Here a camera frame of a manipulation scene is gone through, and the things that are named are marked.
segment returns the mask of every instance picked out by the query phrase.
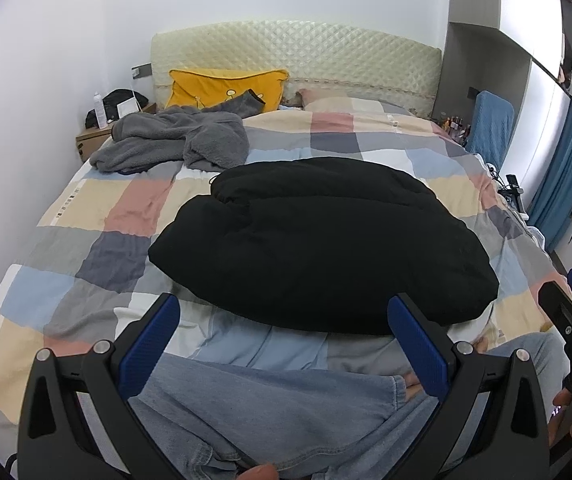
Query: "checkered bedding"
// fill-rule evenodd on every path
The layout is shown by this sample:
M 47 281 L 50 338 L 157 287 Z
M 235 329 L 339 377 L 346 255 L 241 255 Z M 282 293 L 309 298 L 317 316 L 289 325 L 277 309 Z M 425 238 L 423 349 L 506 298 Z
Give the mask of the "checkered bedding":
M 483 316 L 453 327 L 451 338 L 483 335 L 493 347 L 551 327 L 535 298 L 542 283 L 566 287 L 565 280 L 508 210 L 479 160 L 434 124 L 402 114 L 302 110 L 244 123 L 248 162 L 329 155 L 378 162 L 421 179 L 466 222 L 488 252 L 500 288 Z M 101 174 L 87 164 L 77 173 L 0 285 L 1 432 L 16 434 L 37 350 L 72 354 L 96 340 L 113 340 L 162 292 L 181 303 L 181 322 L 166 352 L 267 369 L 386 375 L 407 369 L 391 337 L 303 333 L 252 322 L 196 298 L 148 261 L 155 237 L 183 203 L 209 192 L 214 175 L 176 162 L 130 176 Z

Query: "human hand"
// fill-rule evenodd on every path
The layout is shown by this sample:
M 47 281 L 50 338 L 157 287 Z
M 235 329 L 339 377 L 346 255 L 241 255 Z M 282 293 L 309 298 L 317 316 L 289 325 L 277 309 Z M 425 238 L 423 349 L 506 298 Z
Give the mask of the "human hand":
M 279 473 L 272 464 L 264 464 L 248 469 L 237 480 L 279 480 Z
M 569 392 L 567 389 L 563 389 L 560 391 L 555 398 L 553 399 L 553 404 L 555 406 L 569 406 L 570 401 L 572 400 L 572 393 Z M 552 446 L 555 438 L 557 436 L 557 430 L 559 429 L 559 425 L 562 422 L 562 418 L 564 416 L 563 410 L 554 415 L 550 422 L 548 423 L 548 444 Z M 570 425 L 570 436 L 572 437 L 572 424 Z
M 471 345 L 479 354 L 484 354 L 488 351 L 488 338 L 483 336 L 474 340 Z M 406 402 L 416 396 L 423 390 L 423 386 L 419 382 L 418 377 L 414 372 L 410 372 L 403 376 L 403 381 L 406 384 Z

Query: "headboard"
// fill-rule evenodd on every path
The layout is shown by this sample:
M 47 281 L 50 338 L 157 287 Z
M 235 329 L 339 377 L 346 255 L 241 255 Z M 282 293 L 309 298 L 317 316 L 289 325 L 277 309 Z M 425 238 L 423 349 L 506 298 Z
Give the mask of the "headboard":
M 300 88 L 333 88 L 401 105 L 429 118 L 442 51 L 366 28 L 269 20 L 224 22 L 156 34 L 151 60 L 155 98 L 165 105 L 173 68 L 286 68 L 284 99 Z

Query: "nightstand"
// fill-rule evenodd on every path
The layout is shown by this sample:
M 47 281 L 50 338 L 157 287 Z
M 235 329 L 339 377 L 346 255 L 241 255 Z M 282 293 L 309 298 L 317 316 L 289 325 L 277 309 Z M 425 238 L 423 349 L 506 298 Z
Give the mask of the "nightstand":
M 153 114 L 157 111 L 157 103 L 149 103 L 141 111 Z M 101 148 L 101 145 L 110 137 L 112 126 L 116 121 L 112 121 L 105 128 L 88 128 L 76 137 L 77 150 L 82 162 Z

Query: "blue jeans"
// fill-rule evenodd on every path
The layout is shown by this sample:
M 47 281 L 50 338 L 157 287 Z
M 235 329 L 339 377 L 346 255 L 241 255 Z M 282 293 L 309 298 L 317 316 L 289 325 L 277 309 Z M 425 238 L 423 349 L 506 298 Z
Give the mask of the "blue jeans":
M 489 354 L 530 352 L 550 414 L 565 375 L 562 342 L 551 334 L 514 339 Z M 466 451 L 483 412 L 477 398 L 450 455 Z M 382 478 L 437 405 L 424 392 L 405 401 L 399 376 L 328 370 L 273 372 L 164 354 L 134 412 L 190 479 L 232 480 L 240 468 L 274 464 L 282 478 Z

